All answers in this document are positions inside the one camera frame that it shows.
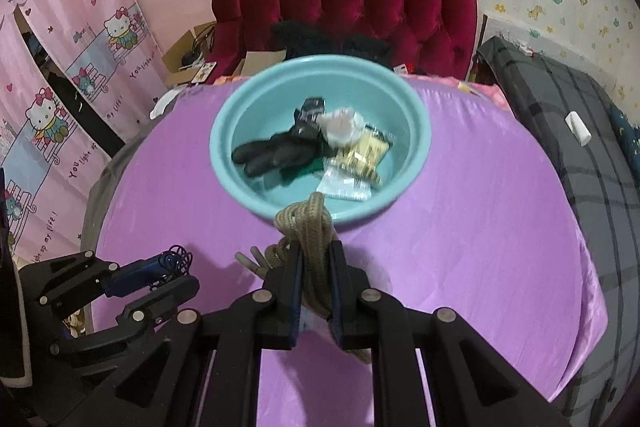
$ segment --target silver screw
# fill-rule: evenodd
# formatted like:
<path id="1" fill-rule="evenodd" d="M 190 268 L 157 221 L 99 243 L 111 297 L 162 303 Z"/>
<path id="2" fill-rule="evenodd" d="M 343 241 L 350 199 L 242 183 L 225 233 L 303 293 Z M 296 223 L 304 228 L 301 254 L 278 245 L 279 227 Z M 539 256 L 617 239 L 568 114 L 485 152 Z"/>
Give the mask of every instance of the silver screw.
<path id="1" fill-rule="evenodd" d="M 456 320 L 456 312 L 451 308 L 440 308 L 436 313 L 436 317 L 442 322 L 453 322 Z"/>
<path id="2" fill-rule="evenodd" d="M 182 310 L 178 313 L 178 322 L 180 324 L 192 324 L 198 318 L 198 313 L 193 310 Z"/>
<path id="3" fill-rule="evenodd" d="M 382 297 L 382 295 L 380 295 L 380 292 L 375 288 L 367 288 L 360 294 L 360 296 L 362 297 L 363 301 L 367 302 L 376 302 L 379 301 Z"/>
<path id="4" fill-rule="evenodd" d="M 254 298 L 254 301 L 264 303 L 269 302 L 273 298 L 273 294 L 269 290 L 265 290 L 263 288 L 261 290 L 256 290 L 252 297 Z"/>

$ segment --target hello kitty character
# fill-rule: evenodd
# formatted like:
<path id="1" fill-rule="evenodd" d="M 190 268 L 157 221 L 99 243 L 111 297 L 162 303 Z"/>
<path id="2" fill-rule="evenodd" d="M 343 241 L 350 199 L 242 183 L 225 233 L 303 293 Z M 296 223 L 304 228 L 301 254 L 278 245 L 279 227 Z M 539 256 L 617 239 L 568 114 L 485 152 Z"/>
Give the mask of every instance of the hello kitty character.
<path id="1" fill-rule="evenodd" d="M 51 142 L 62 143 L 69 135 L 69 126 L 62 120 L 66 116 L 66 110 L 58 107 L 49 87 L 43 87 L 36 93 L 35 101 L 27 109 L 26 115 L 36 131 L 34 141 L 44 140 L 45 145 Z"/>
<path id="2" fill-rule="evenodd" d="M 109 44 L 115 44 L 116 50 L 120 48 L 132 50 L 134 46 L 138 45 L 138 36 L 136 35 L 138 26 L 131 21 L 129 11 L 124 6 L 116 10 L 116 15 L 104 22 L 104 27 L 111 37 Z"/>
<path id="3" fill-rule="evenodd" d="M 78 74 L 71 80 L 76 84 L 76 87 L 87 96 L 95 91 L 95 82 L 89 77 L 89 74 L 84 68 L 80 68 Z"/>
<path id="4" fill-rule="evenodd" d="M 22 206 L 15 200 L 14 196 L 8 190 L 4 191 L 4 203 L 6 204 L 6 213 L 10 219 L 17 221 L 22 215 Z"/>

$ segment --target tufted headboard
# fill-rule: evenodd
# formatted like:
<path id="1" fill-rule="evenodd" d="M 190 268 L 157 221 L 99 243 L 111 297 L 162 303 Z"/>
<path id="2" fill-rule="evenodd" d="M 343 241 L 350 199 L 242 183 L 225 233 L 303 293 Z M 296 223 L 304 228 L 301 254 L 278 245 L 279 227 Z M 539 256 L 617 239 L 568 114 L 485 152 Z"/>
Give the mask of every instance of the tufted headboard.
<path id="1" fill-rule="evenodd" d="M 478 21 L 476 0 L 211 0 L 211 8 L 218 24 L 207 60 L 218 62 L 215 77 L 231 74 L 247 51 L 276 50 L 271 25 L 294 19 L 336 38 L 385 39 L 394 64 L 464 79 Z"/>

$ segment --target pink curtain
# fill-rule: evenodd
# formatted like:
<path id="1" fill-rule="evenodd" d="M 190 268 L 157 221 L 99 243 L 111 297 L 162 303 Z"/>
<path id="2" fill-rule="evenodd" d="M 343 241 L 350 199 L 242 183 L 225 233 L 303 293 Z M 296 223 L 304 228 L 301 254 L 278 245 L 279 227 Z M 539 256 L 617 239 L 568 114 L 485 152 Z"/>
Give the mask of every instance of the pink curtain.
<path id="1" fill-rule="evenodd" d="M 168 71 L 136 0 L 14 0 L 56 65 L 123 139 L 148 121 Z"/>
<path id="2" fill-rule="evenodd" d="M 26 261 L 43 261 L 78 251 L 89 189 L 108 157 L 47 86 L 11 6 L 0 0 L 0 165 L 9 244 Z"/>

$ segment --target plastic bowl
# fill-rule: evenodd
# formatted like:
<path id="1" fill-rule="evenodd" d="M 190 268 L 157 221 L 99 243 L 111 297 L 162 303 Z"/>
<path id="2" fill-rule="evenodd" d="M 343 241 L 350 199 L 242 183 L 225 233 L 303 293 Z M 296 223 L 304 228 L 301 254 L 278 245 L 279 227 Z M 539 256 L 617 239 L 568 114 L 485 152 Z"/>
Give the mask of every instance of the plastic bowl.
<path id="1" fill-rule="evenodd" d="M 222 187 L 242 206 L 267 219 L 291 203 L 305 201 L 318 187 L 313 174 L 283 184 L 278 171 L 248 178 L 231 161 L 240 144 L 268 139 L 293 125 L 293 111 L 310 96 L 326 100 L 326 109 L 351 106 L 367 123 L 395 136 L 378 166 L 382 185 L 368 201 L 325 199 L 334 223 L 379 212 L 402 194 L 424 165 L 431 125 L 418 94 L 395 73 L 368 60 L 316 55 L 288 60 L 246 81 L 220 109 L 209 138 L 213 170 Z"/>

